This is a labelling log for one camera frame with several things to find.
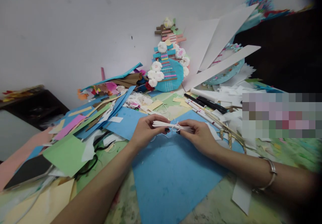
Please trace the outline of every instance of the hand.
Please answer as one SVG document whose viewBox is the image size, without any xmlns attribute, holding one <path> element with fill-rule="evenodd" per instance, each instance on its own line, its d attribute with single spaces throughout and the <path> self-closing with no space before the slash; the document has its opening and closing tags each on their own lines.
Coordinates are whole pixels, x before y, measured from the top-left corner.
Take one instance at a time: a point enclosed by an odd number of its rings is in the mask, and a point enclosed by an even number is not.
<svg viewBox="0 0 322 224">
<path fill-rule="evenodd" d="M 152 124 L 153 124 L 153 121 L 156 121 L 156 120 L 162 121 L 165 123 L 170 123 L 168 119 L 157 114 L 152 114 L 152 115 L 140 118 L 135 128 L 133 137 L 131 138 L 129 143 L 137 147 L 138 150 L 141 150 L 142 148 L 146 147 L 149 144 L 149 142 L 152 140 L 154 136 L 160 133 L 167 134 L 167 132 L 170 132 L 170 129 L 168 127 L 154 128 Z"/>
<path fill-rule="evenodd" d="M 221 147 L 212 136 L 210 129 L 206 123 L 188 119 L 179 122 L 178 124 L 180 126 L 190 126 L 194 129 L 194 134 L 191 134 L 185 130 L 180 130 L 177 133 L 192 142 L 196 149 L 198 149 L 198 151 L 205 156 L 211 158 L 214 153 Z"/>
</svg>

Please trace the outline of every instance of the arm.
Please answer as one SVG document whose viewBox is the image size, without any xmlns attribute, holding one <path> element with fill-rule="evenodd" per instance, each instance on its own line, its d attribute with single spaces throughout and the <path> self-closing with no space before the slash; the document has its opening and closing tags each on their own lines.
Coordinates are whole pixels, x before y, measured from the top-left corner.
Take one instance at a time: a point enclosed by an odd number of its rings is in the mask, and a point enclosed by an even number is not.
<svg viewBox="0 0 322 224">
<path fill-rule="evenodd" d="M 193 127 L 195 134 L 184 130 L 180 134 L 190 140 L 202 154 L 234 172 L 253 187 L 263 187 L 270 182 L 272 174 L 267 160 L 221 147 L 205 123 L 186 120 L 179 125 Z M 317 175 L 276 162 L 274 165 L 277 176 L 269 189 L 297 204 L 306 203 L 316 190 Z"/>
<path fill-rule="evenodd" d="M 166 134 L 168 128 L 152 127 L 152 122 L 169 121 L 159 115 L 141 118 L 132 139 L 101 172 L 58 214 L 52 224 L 62 223 L 103 223 L 110 209 L 114 195 L 125 178 L 132 160 L 146 147 L 151 139 Z"/>
</svg>

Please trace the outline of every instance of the silver bracelet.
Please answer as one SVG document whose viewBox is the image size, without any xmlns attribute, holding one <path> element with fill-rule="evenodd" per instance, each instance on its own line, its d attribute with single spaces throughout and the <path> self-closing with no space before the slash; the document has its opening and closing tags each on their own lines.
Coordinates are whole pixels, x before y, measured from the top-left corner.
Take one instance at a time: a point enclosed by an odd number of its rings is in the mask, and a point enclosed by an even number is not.
<svg viewBox="0 0 322 224">
<path fill-rule="evenodd" d="M 262 188 L 254 188 L 254 189 L 253 189 L 253 191 L 254 191 L 254 192 L 256 192 L 256 193 L 264 192 L 264 190 L 265 190 L 266 188 L 270 187 L 270 186 L 271 186 L 271 184 L 272 184 L 272 183 L 274 182 L 274 180 L 275 180 L 275 176 L 277 175 L 276 170 L 275 170 L 274 163 L 273 163 L 270 159 L 265 158 L 265 157 L 261 157 L 261 156 L 260 156 L 259 158 L 261 158 L 261 159 L 265 159 L 265 160 L 267 160 L 267 161 L 269 162 L 269 165 L 270 165 L 270 167 L 271 167 L 270 172 L 273 174 L 273 176 L 272 176 L 271 181 L 270 181 L 270 182 L 268 183 L 268 185 L 266 185 L 265 187 L 262 187 Z"/>
</svg>

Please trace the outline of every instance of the phone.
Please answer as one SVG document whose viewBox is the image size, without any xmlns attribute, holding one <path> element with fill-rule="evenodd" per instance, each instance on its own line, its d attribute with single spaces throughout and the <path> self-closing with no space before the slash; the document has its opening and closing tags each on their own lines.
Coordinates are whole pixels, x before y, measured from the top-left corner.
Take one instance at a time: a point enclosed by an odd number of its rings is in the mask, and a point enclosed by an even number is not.
<svg viewBox="0 0 322 224">
<path fill-rule="evenodd" d="M 38 180 L 48 175 L 52 168 L 52 163 L 45 159 L 43 155 L 29 159 L 21 165 L 19 170 L 4 187 L 4 190 L 12 189 L 22 184 Z"/>
</svg>

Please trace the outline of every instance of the person's left hand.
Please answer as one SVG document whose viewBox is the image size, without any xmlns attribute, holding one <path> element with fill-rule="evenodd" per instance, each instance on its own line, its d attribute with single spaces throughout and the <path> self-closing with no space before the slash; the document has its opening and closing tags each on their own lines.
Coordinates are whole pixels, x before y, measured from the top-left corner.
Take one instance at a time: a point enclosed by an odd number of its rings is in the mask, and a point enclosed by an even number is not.
<svg viewBox="0 0 322 224">
<path fill-rule="evenodd" d="M 170 123 L 168 119 L 157 114 L 152 114 L 140 118 L 129 144 L 132 144 L 137 147 L 138 150 L 141 150 L 149 144 L 154 136 L 160 133 L 167 134 L 167 132 L 170 132 L 170 129 L 168 127 L 154 128 L 152 126 L 153 121 Z"/>
</svg>

